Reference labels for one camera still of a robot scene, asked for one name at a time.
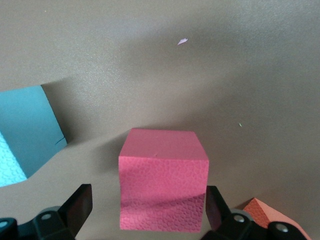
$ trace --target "cube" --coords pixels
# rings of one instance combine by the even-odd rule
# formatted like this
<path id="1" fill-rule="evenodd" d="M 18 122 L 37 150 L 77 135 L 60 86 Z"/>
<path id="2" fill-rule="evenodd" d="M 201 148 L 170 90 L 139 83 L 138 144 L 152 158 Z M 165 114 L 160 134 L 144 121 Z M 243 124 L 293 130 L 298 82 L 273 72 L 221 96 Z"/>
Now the cube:
<path id="1" fill-rule="evenodd" d="M 0 187 L 26 180 L 66 145 L 41 86 L 0 92 Z"/>
<path id="2" fill-rule="evenodd" d="M 131 129 L 119 155 L 120 228 L 199 232 L 208 170 L 193 131 Z"/>
<path id="3" fill-rule="evenodd" d="M 299 231 L 304 235 L 306 239 L 311 240 L 308 234 L 297 222 L 287 217 L 286 215 L 283 215 L 281 212 L 273 209 L 257 198 L 253 198 L 248 203 L 248 205 L 244 207 L 243 210 L 249 213 L 256 224 L 263 228 L 267 229 L 269 223 L 271 222 L 284 222 L 295 226 L 297 229 L 299 229 Z"/>

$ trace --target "light blue foam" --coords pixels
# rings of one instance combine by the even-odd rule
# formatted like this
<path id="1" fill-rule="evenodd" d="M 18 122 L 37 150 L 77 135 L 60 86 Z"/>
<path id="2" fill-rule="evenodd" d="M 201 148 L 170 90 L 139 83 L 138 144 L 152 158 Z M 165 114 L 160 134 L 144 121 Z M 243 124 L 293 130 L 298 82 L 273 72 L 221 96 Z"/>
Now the light blue foam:
<path id="1" fill-rule="evenodd" d="M 67 145 L 41 86 L 0 92 L 0 132 L 27 178 Z"/>
<path id="2" fill-rule="evenodd" d="M 24 180 L 27 180 L 27 177 L 0 132 L 0 187 Z"/>

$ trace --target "orange foam block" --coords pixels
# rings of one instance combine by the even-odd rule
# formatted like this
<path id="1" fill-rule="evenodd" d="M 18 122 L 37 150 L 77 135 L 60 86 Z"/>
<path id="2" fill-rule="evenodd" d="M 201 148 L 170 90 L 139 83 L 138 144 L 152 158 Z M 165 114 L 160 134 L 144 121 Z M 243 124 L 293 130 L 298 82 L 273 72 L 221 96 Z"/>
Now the orange foam block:
<path id="1" fill-rule="evenodd" d="M 284 222 L 295 226 L 306 239 L 311 240 L 297 222 L 256 198 L 253 198 L 243 210 L 249 213 L 254 221 L 263 228 L 268 228 L 271 222 Z"/>

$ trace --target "screw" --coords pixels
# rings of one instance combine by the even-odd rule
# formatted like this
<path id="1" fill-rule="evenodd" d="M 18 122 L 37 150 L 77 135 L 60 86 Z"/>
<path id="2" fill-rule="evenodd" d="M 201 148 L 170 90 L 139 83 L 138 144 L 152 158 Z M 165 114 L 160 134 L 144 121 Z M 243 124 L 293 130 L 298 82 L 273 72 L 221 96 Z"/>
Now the screw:
<path id="1" fill-rule="evenodd" d="M 288 228 L 285 225 L 281 224 L 281 223 L 277 223 L 275 225 L 275 227 L 276 227 L 276 229 L 278 229 L 279 231 L 281 231 L 283 233 L 287 233 L 289 231 Z"/>
<path id="2" fill-rule="evenodd" d="M 0 221 L 0 228 L 3 228 L 8 225 L 7 221 Z"/>
<path id="3" fill-rule="evenodd" d="M 244 219 L 242 216 L 240 216 L 240 215 L 235 215 L 235 216 L 233 217 L 233 219 L 236 220 L 236 221 L 239 222 L 239 223 L 244 223 L 244 222 L 245 222 L 245 219 Z"/>
<path id="4" fill-rule="evenodd" d="M 50 213 L 47 213 L 47 214 L 45 214 L 45 215 L 43 215 L 43 216 L 41 217 L 41 220 L 47 220 L 47 219 L 49 219 L 49 218 L 51 218 L 51 214 L 50 214 Z"/>

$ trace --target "gray table surface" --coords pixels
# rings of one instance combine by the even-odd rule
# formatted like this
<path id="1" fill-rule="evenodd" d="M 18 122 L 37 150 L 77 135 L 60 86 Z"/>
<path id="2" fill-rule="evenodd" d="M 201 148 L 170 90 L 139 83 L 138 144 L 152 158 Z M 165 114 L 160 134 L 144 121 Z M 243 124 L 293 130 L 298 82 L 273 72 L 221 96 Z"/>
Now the gray table surface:
<path id="1" fill-rule="evenodd" d="M 0 23 L 0 91 L 43 85 L 69 141 L 0 189 L 1 217 L 91 183 L 78 240 L 198 240 L 205 215 L 201 233 L 119 229 L 129 129 L 190 130 L 231 207 L 257 197 L 320 240 L 319 1 L 1 0 Z"/>

